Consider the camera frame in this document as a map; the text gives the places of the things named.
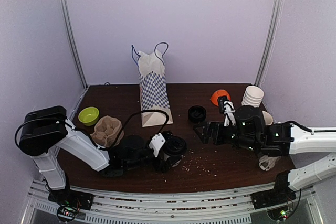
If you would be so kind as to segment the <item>white paper coffee cup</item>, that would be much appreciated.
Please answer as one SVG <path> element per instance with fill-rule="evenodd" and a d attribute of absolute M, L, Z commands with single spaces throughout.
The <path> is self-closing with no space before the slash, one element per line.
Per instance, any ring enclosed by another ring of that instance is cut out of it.
<path fill-rule="evenodd" d="M 172 167 L 176 167 L 184 155 L 175 155 L 170 156 L 167 154 L 164 154 L 164 168 L 165 169 L 171 169 Z"/>

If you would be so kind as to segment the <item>black plastic cup lid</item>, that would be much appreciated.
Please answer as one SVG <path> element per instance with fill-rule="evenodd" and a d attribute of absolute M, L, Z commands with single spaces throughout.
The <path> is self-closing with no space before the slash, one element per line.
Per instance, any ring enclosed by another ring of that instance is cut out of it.
<path fill-rule="evenodd" d="M 187 143 L 178 136 L 172 136 L 164 144 L 163 150 L 169 156 L 182 156 L 187 150 Z"/>

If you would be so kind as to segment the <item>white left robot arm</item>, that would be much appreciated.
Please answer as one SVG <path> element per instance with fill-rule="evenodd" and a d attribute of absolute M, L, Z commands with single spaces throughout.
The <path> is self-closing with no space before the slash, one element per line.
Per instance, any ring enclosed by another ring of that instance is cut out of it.
<path fill-rule="evenodd" d="M 143 166 L 162 154 L 167 146 L 167 133 L 163 130 L 148 142 L 137 135 L 121 136 L 111 147 L 98 145 L 90 134 L 76 127 L 66 116 L 63 106 L 54 106 L 26 114 L 17 128 L 14 143 L 30 156 L 50 189 L 64 205 L 71 205 L 76 197 L 68 188 L 68 176 L 60 167 L 54 147 L 65 150 L 82 160 L 103 177 L 118 177 L 127 170 Z"/>

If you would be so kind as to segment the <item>cardboard cup carrier stack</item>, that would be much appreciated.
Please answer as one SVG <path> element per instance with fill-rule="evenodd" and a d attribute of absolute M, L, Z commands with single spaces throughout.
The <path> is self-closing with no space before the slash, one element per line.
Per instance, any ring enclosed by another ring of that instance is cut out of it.
<path fill-rule="evenodd" d="M 103 147 L 117 146 L 124 137 L 124 132 L 116 140 L 118 132 L 122 128 L 122 123 L 117 118 L 110 116 L 102 117 L 95 125 L 91 135 L 94 142 Z"/>

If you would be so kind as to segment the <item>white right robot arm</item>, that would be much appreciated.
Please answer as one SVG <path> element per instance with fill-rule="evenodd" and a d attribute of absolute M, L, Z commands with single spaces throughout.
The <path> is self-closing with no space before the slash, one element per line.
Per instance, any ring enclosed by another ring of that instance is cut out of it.
<path fill-rule="evenodd" d="M 278 174 L 269 192 L 272 203 L 281 203 L 289 191 L 299 191 L 335 175 L 334 127 L 306 127 L 295 121 L 267 125 L 260 108 L 243 105 L 235 110 L 225 96 L 218 98 L 218 107 L 225 117 L 223 122 L 205 121 L 193 127 L 204 144 L 230 144 L 268 157 L 327 153 L 316 162 Z"/>

